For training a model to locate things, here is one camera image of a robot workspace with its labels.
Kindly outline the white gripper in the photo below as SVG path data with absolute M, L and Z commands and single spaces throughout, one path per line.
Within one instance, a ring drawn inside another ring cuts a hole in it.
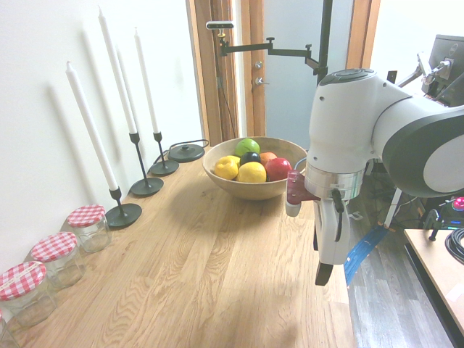
M 325 286 L 330 280 L 333 265 L 345 262 L 349 252 L 350 221 L 343 202 L 342 216 L 334 202 L 328 199 L 316 201 L 315 230 L 320 262 L 315 277 L 316 286 Z

